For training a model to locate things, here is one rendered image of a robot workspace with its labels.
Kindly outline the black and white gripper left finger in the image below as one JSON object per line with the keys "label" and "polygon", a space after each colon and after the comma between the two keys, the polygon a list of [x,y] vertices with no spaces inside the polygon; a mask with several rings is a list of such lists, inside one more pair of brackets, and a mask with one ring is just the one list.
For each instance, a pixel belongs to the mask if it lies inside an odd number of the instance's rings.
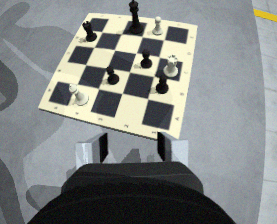
{"label": "black and white gripper left finger", "polygon": [[108,133],[75,143],[76,170],[84,164],[103,163],[108,155]]}

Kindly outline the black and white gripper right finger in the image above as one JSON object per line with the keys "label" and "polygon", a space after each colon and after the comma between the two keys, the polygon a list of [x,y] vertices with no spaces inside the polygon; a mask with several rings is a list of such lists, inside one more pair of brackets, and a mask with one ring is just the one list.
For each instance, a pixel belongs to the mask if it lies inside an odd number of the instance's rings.
{"label": "black and white gripper right finger", "polygon": [[188,167],[188,140],[177,139],[165,131],[157,132],[157,153],[163,162],[177,161]]}

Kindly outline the cream and black chessboard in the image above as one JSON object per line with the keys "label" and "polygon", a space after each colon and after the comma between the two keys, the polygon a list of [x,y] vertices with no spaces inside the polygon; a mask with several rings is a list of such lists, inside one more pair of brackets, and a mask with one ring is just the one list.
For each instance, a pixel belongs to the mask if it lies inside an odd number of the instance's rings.
{"label": "cream and black chessboard", "polygon": [[[197,26],[161,20],[161,35],[154,35],[155,19],[138,17],[143,32],[129,30],[132,17],[89,13],[97,39],[86,40],[82,25],[58,65],[38,106],[39,109],[96,125],[152,138],[157,132],[179,139],[193,61]],[[149,50],[152,67],[141,67],[142,51]],[[168,55],[176,54],[175,77],[167,77],[169,90],[156,91]],[[106,68],[120,78],[108,83]],[[69,85],[89,96],[83,106],[75,102]]]}

